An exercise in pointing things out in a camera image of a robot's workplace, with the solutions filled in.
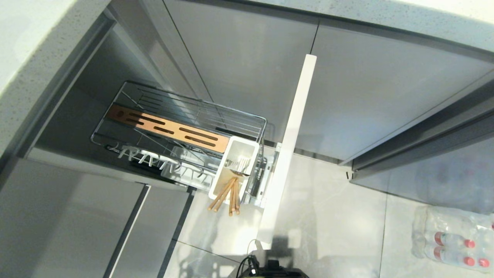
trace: kitchen cabinet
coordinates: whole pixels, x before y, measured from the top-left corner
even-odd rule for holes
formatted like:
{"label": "kitchen cabinet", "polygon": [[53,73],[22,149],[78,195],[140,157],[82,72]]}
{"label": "kitchen cabinet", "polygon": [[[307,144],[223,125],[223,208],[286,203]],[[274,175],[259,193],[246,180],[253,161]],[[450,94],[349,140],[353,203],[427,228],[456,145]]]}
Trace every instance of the kitchen cabinet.
{"label": "kitchen cabinet", "polygon": [[268,120],[280,142],[318,18],[226,1],[166,0],[215,103]]}
{"label": "kitchen cabinet", "polygon": [[494,78],[492,58],[438,45],[321,20],[296,146],[348,162]]}
{"label": "kitchen cabinet", "polygon": [[188,192],[26,159],[8,169],[0,192],[2,277],[158,275]]}
{"label": "kitchen cabinet", "polygon": [[103,277],[143,185],[24,159],[11,168],[0,192],[1,276]]}

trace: dish rack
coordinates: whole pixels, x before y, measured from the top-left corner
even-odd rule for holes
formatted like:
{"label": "dish rack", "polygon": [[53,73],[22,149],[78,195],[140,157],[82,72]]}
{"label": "dish rack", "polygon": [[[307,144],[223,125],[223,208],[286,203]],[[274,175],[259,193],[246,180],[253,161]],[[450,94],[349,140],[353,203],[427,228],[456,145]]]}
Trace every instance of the dish rack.
{"label": "dish rack", "polygon": [[251,199],[262,187],[268,163],[263,150],[266,124],[257,115],[127,81],[91,141],[131,165],[159,173],[162,180],[206,191],[225,161],[231,138],[256,142],[259,148],[245,186]]}

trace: red bottle cap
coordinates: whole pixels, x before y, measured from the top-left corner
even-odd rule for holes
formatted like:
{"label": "red bottle cap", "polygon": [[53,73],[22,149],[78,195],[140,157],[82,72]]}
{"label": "red bottle cap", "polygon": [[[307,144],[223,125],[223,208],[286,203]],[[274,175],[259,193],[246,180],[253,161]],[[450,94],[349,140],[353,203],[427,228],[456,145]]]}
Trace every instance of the red bottle cap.
{"label": "red bottle cap", "polygon": [[434,248],[434,257],[435,257],[438,261],[440,261],[440,262],[442,262],[442,261],[443,261],[443,259],[441,258],[441,251],[442,251],[442,250],[443,250],[443,248],[442,248],[442,247],[439,247],[439,246],[437,246],[436,248]]}
{"label": "red bottle cap", "polygon": [[465,246],[467,248],[475,248],[475,242],[473,240],[467,239],[465,240]]}
{"label": "red bottle cap", "polygon": [[441,240],[441,237],[443,236],[443,232],[437,232],[435,233],[434,235],[434,240],[436,241],[436,243],[439,245],[439,246],[444,246],[444,243],[442,242]]}
{"label": "red bottle cap", "polygon": [[488,268],[491,263],[489,262],[488,259],[480,259],[479,260],[479,265],[483,268]]}
{"label": "red bottle cap", "polygon": [[464,262],[466,265],[471,266],[471,267],[473,267],[473,266],[475,265],[475,260],[474,260],[473,258],[471,258],[471,257],[465,257],[465,258],[463,259],[463,262]]}

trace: wire basket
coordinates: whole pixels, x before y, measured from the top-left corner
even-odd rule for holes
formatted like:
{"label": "wire basket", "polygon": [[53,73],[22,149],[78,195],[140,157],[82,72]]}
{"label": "wire basket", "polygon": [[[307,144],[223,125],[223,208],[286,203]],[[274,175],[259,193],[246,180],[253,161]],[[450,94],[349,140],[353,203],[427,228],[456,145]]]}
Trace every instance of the wire basket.
{"label": "wire basket", "polygon": [[[239,136],[259,143],[258,163],[252,170],[254,178],[249,181],[250,187],[258,182],[265,160],[265,118],[130,81],[124,82],[110,107],[115,104],[218,135]],[[191,181],[202,181],[203,175],[215,174],[223,153],[110,119],[107,117],[110,107],[91,135],[93,143],[115,152],[117,157],[162,171],[164,180],[208,190],[207,182]],[[190,171],[179,170],[180,167]],[[174,175],[182,172],[187,173],[187,178]]]}

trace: black cable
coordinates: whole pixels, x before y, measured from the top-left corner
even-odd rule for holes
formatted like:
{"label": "black cable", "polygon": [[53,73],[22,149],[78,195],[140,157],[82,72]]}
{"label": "black cable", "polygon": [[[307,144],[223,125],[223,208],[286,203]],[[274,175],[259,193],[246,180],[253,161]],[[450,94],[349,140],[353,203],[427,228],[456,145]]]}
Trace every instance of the black cable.
{"label": "black cable", "polygon": [[240,262],[240,265],[239,265],[239,268],[237,269],[237,277],[236,278],[240,278],[239,277],[239,273],[242,274],[244,273],[244,262],[246,260],[248,260],[249,258],[251,257],[251,255],[248,255],[247,257],[245,257],[241,262]]}

